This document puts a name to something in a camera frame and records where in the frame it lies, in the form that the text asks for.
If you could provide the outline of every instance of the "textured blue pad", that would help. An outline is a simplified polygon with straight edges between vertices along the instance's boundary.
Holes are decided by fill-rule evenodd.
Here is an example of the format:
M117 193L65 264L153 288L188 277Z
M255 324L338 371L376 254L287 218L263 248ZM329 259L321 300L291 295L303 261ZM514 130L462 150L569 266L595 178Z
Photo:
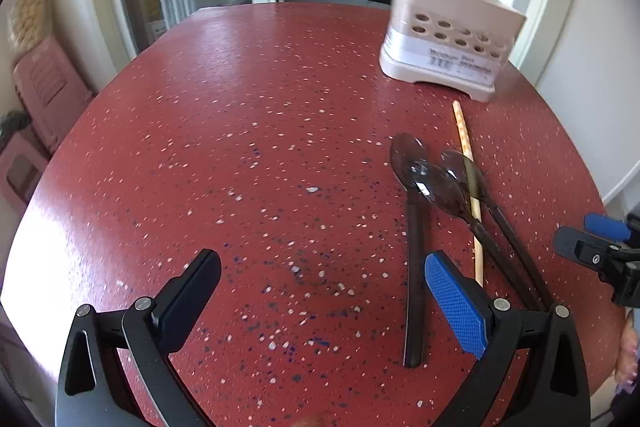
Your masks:
M488 344L487 323L449 268L434 253L427 256L424 277L462 349L473 353L476 359L482 357Z

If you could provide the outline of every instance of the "red table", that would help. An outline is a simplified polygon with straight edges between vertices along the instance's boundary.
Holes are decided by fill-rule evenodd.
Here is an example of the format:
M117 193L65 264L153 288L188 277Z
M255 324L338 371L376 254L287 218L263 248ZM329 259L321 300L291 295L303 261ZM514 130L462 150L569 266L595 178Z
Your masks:
M401 365L404 193L387 161L398 132L433 160L458 148L457 98L495 198L572 311L592 390L604 381L623 312L549 248L559 225L603 210L580 156L511 67L490 104L385 77L387 18L316 4L201 10L119 74L51 161L9 257L2 304L47 371L80 304L155 295L207 247L223 278L174 363L217 425L435 419L474 358L431 302L427 364ZM472 277L466 226L437 210L430 224L428 248ZM517 303L486 265L489 295Z

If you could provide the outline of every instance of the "utensil holder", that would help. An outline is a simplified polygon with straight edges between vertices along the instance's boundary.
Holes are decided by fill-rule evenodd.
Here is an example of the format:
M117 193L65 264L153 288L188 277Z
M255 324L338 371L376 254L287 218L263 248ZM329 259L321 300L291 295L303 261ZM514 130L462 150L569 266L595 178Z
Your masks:
M497 0L393 0L380 67L488 102L525 19Z

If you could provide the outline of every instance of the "pink plastic stool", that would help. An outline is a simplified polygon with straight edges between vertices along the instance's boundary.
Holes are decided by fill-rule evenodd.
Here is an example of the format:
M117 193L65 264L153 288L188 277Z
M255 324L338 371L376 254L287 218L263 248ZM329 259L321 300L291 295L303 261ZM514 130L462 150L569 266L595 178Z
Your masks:
M44 172L49 161L29 142L26 130L15 133L0 153L0 193L14 210L22 215L27 209L29 194L33 192L33 185L37 184L39 176L28 175L20 187L15 187L9 180L9 172L19 156L24 156L39 172Z
M53 154L91 102L93 93L53 36L21 58L13 78L36 134Z

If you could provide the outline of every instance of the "screw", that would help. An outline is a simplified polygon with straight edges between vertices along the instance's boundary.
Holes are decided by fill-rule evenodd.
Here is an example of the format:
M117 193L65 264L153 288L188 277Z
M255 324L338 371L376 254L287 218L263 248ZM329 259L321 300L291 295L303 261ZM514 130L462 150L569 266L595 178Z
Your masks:
M83 304L76 310L76 315L78 317L84 317L85 315L88 315L90 311L91 306L89 306L89 304Z
M151 306L151 297L141 297L134 306L138 311L148 310L149 306Z
M505 312L511 308L511 303L507 299L495 299L494 307L501 312Z
M569 310L566 306L562 306L562 304L560 304L556 306L556 315L565 319L569 316Z

